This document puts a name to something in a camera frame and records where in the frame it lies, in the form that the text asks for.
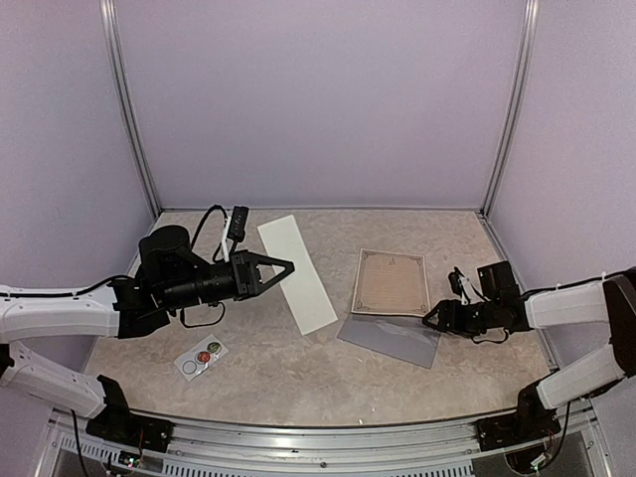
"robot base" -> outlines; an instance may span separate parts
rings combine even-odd
[[[554,409],[545,409],[539,399],[538,383],[533,383],[519,392],[515,412],[479,419],[476,422],[479,448],[482,451],[523,444],[547,437],[550,432],[560,432],[557,412]]]
[[[165,453],[174,424],[166,419],[133,414],[117,381],[97,378],[106,393],[106,407],[86,425],[86,433],[134,448]]]

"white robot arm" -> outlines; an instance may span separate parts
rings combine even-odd
[[[609,323],[608,344],[519,392],[513,413],[477,421],[482,450],[560,431],[556,409],[572,400],[607,392],[636,375],[636,268],[551,289],[521,293],[510,263],[478,269],[482,301],[465,303],[465,278],[455,268],[449,281],[459,300],[440,301],[422,323],[474,340],[491,328],[506,335],[575,323]]]
[[[0,286],[0,345],[6,368],[0,386],[15,388],[93,418],[104,408],[104,389],[96,377],[75,373],[43,358],[20,341],[38,336],[116,337],[119,313],[113,288],[69,298],[12,298],[18,294],[76,293],[77,290],[24,290]]]
[[[0,386],[14,388],[89,418],[86,432],[115,442],[165,452],[172,423],[130,412],[119,384],[107,377],[71,371],[28,349],[19,340],[32,337],[91,335],[139,338],[170,323],[170,316],[200,304],[257,296],[294,271],[293,263],[247,250],[235,251],[244,239],[247,208],[235,207],[224,227],[232,251],[212,263],[192,251],[214,206],[204,215],[195,238],[180,226],[158,229],[139,243],[141,265],[134,277],[117,275],[83,289],[22,289],[0,286]],[[283,271],[264,282],[258,267]]]

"brown certificate paper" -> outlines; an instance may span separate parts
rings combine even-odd
[[[360,250],[353,313],[424,316],[429,307],[422,255]]]

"lavender backdrop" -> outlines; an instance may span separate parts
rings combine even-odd
[[[120,119],[98,2],[3,2],[0,109],[0,283],[81,286],[125,271],[151,219]],[[63,337],[27,344],[79,369],[91,343]],[[27,475],[49,413],[38,399],[0,389],[1,475]]]
[[[480,205],[524,2],[117,2],[168,208]]]
[[[492,222],[530,287],[636,265],[636,3],[543,0]],[[550,333],[561,364],[603,325]],[[636,382],[595,400],[619,476],[636,475]]]

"marble table surface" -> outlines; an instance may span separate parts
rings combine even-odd
[[[157,226],[192,234],[203,213],[164,213]],[[499,260],[475,214],[392,210],[252,210],[242,247],[264,253],[256,226],[293,214],[338,322],[301,336],[279,287],[228,303],[213,328],[185,329],[173,319],[153,335],[97,340],[85,371],[121,384],[131,407],[227,422],[359,425],[425,421],[516,404],[518,391],[549,370],[535,332],[503,345],[442,336],[431,370],[338,340],[351,309],[360,248],[425,255],[431,306],[453,298],[446,275]],[[220,238],[214,213],[195,247],[210,258]],[[190,309],[188,321],[218,309]],[[493,330],[493,338],[499,337]],[[214,332],[230,352],[188,382],[173,361]]]

